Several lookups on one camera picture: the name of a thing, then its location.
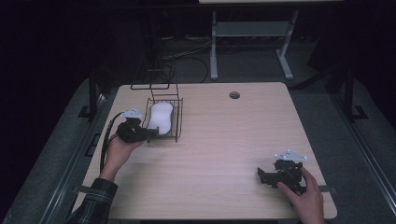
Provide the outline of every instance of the human hand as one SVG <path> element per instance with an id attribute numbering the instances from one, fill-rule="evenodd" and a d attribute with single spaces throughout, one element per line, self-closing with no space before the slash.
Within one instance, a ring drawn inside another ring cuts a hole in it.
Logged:
<path id="1" fill-rule="evenodd" d="M 116 134 L 113 134 L 108 143 L 105 166 L 99 178 L 114 182 L 116 174 L 121 166 L 128 161 L 131 153 L 143 145 L 144 141 L 125 143 Z"/>
<path id="2" fill-rule="evenodd" d="M 323 195 L 317 180 L 304 167 L 301 171 L 306 183 L 306 191 L 302 195 L 295 194 L 281 182 L 278 182 L 277 186 L 288 196 L 297 216 L 304 224 L 323 224 Z"/>

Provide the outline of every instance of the sleeve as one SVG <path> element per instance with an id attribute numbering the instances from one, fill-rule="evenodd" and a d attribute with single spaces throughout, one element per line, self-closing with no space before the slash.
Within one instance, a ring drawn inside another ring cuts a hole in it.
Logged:
<path id="1" fill-rule="evenodd" d="M 96 178 L 81 206 L 70 215 L 66 223 L 106 224 L 117 189 L 118 186 L 113 182 Z"/>

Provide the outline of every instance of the black wire rack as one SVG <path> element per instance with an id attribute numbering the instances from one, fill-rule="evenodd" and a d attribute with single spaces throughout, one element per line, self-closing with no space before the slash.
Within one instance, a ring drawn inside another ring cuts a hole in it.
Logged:
<path id="1" fill-rule="evenodd" d="M 183 98 L 180 98 L 178 93 L 177 85 L 177 73 L 174 68 L 174 60 L 169 61 L 170 64 L 163 64 L 161 57 L 157 57 L 154 67 L 148 68 L 145 55 L 142 55 L 140 63 L 137 67 L 134 81 L 131 84 L 132 91 L 150 90 L 151 97 L 148 98 L 146 104 L 146 113 L 143 122 L 141 123 L 142 128 L 147 128 L 149 125 L 150 109 L 153 105 L 159 102 L 167 102 L 173 106 L 171 114 L 171 129 L 167 134 L 161 134 L 151 137 L 152 138 L 175 138 L 181 136 L 181 124 L 183 118 Z M 136 86 L 135 78 L 137 74 L 141 72 L 140 69 L 144 69 L 147 78 L 147 85 L 144 87 Z"/>

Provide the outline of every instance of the wooden table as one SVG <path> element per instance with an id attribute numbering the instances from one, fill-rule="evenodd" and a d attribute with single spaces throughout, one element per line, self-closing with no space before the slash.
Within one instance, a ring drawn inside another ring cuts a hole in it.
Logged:
<path id="1" fill-rule="evenodd" d="M 183 98 L 181 136 L 152 139 L 136 149 L 116 178 L 110 218 L 281 219 L 296 217 L 279 189 L 262 185 L 257 167 L 273 172 L 276 153 L 304 154 L 304 162 L 326 185 L 286 86 L 282 83 L 179 84 Z M 240 93 L 239 99 L 229 96 Z M 119 89 L 108 116 L 138 107 L 149 91 Z M 123 118 L 118 118 L 113 132 Z M 99 176 L 102 134 L 84 186 Z M 325 217 L 337 214 L 329 192 Z M 84 194 L 78 195 L 75 208 Z"/>

